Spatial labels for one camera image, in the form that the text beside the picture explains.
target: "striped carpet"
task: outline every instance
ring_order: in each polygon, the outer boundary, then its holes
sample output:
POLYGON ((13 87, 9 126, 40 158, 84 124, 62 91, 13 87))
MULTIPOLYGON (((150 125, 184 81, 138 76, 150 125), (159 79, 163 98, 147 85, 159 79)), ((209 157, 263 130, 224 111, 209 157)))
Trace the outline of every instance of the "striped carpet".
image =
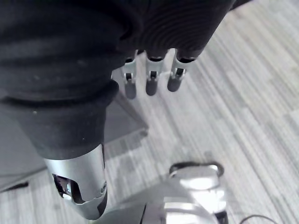
MULTIPOLYGON (((229 13, 175 93, 166 89, 174 51, 154 97, 145 93, 145 55, 138 58, 132 104, 149 133, 107 145, 109 207, 161 181, 174 162, 217 160, 230 223, 251 214, 299 222, 298 11, 298 0, 256 0, 229 13)), ((0 194, 0 223, 86 221, 41 172, 29 188, 0 194)))

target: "robotic hand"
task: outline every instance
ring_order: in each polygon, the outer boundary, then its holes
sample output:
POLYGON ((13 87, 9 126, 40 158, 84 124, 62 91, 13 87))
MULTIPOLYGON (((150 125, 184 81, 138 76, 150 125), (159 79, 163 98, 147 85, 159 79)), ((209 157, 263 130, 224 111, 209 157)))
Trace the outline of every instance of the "robotic hand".
POLYGON ((107 203, 103 131, 106 107, 118 91, 112 70, 124 65, 126 95, 134 98, 135 52, 145 50, 146 92, 154 95, 165 54, 175 48, 167 88, 177 91, 234 3, 0 3, 0 88, 7 93, 0 109, 18 121, 45 159, 60 196, 83 217, 99 218, 107 203))

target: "cable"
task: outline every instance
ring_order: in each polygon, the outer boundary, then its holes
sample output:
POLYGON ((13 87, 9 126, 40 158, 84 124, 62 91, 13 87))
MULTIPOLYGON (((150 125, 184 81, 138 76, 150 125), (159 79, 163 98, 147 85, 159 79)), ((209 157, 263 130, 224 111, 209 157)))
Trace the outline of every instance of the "cable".
POLYGON ((270 222, 273 222, 274 224, 278 224, 277 222, 275 222, 273 219, 269 218, 269 217, 266 217, 266 216, 263 216, 263 215, 250 215, 250 216, 247 216, 246 218, 242 219, 240 224, 244 224, 247 220, 251 219, 251 218, 264 218, 264 219, 267 219, 269 220, 270 222))

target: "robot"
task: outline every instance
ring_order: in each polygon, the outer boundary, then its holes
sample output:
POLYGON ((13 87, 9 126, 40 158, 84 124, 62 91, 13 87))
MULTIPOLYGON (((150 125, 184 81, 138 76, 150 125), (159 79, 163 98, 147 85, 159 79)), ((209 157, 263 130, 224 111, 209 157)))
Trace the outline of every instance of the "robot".
MULTIPOLYGON (((1 112, 17 120, 44 158, 58 194, 86 219, 107 204, 104 124, 118 91, 136 97, 135 56, 144 50, 153 96, 168 49, 167 88, 177 91, 236 0, 40 0, 0 3, 1 112)), ((102 223, 227 223, 215 164, 176 164, 169 180, 105 213, 102 223)))

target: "floor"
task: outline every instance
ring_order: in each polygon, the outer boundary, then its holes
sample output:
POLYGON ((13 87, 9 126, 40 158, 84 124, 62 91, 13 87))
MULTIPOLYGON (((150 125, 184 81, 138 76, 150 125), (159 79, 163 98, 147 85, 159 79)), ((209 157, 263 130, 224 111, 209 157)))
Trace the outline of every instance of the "floor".
MULTIPOLYGON (((133 103, 149 134, 106 147, 109 207, 161 181, 174 162, 217 160, 231 224, 251 214, 299 222, 298 10, 298 0, 256 0, 229 13, 176 93, 166 89, 173 51, 156 96, 138 77, 133 103)), ((65 207, 46 171, 29 183, 0 194, 1 224, 87 222, 65 207)))

